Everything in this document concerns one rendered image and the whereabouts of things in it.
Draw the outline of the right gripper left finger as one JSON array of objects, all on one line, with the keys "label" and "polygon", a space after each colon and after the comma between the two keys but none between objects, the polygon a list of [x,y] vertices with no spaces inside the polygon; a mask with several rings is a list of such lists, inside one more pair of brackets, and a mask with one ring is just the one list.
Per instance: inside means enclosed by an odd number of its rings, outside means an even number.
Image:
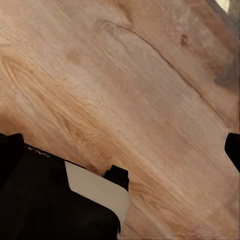
[{"label": "right gripper left finger", "polygon": [[26,151],[21,133],[0,138],[0,192]]}]

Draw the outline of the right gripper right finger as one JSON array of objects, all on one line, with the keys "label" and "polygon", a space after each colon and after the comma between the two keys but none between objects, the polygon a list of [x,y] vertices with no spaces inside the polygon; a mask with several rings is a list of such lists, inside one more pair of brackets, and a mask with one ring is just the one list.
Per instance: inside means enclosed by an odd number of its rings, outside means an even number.
[{"label": "right gripper right finger", "polygon": [[240,135],[229,133],[225,142],[224,150],[240,172]]}]

